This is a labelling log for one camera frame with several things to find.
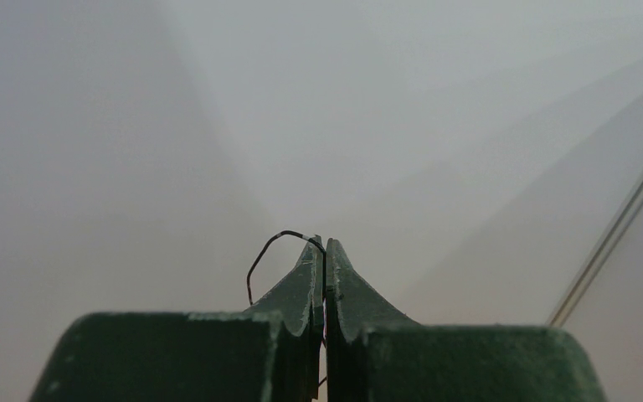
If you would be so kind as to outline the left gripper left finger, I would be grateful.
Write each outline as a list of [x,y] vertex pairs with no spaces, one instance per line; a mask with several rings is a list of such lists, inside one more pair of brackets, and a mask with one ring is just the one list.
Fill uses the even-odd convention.
[[33,401],[310,401],[319,389],[325,250],[241,312],[95,312],[54,347]]

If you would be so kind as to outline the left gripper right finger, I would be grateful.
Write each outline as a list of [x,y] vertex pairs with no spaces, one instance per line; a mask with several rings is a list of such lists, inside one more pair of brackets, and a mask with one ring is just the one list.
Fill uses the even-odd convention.
[[588,354],[555,327],[423,325],[327,242],[331,401],[604,401]]

